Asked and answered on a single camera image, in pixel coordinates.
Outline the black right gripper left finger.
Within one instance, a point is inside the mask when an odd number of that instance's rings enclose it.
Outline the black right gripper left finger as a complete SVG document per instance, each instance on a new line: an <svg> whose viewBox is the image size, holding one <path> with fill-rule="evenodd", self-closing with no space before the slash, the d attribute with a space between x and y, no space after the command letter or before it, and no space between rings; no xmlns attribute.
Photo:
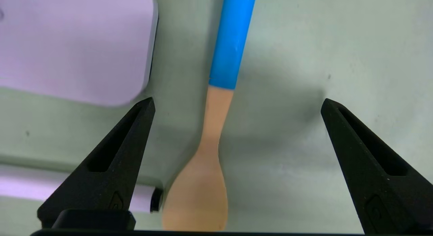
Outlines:
<svg viewBox="0 0 433 236"><path fill-rule="evenodd" d="M133 105L38 208L42 228L69 209L129 209L155 112L153 98Z"/></svg>

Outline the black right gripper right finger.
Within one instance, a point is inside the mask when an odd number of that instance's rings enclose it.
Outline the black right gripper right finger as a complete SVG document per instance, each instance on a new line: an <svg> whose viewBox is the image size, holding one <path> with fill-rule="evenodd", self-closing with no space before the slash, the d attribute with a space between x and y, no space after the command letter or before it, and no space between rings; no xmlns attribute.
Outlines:
<svg viewBox="0 0 433 236"><path fill-rule="evenodd" d="M432 235L432 184L342 104L321 115L364 233Z"/></svg>

